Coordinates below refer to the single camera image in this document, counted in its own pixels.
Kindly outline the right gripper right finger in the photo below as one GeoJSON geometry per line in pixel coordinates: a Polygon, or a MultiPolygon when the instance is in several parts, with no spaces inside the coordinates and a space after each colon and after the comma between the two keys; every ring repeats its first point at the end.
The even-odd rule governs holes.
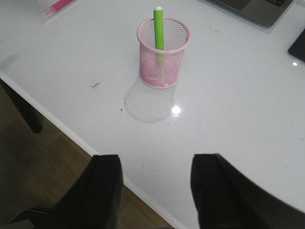
{"type": "Polygon", "coordinates": [[[196,154],[191,191],[201,229],[303,229],[305,214],[269,194],[220,154],[196,154]]]}

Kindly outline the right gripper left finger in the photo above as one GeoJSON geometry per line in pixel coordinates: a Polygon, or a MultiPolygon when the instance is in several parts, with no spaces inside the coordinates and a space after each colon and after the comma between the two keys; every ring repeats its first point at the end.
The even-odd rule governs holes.
{"type": "Polygon", "coordinates": [[[24,210],[12,219],[28,219],[37,229],[114,229],[122,196],[117,155],[94,155],[84,172],[53,208],[24,210]]]}

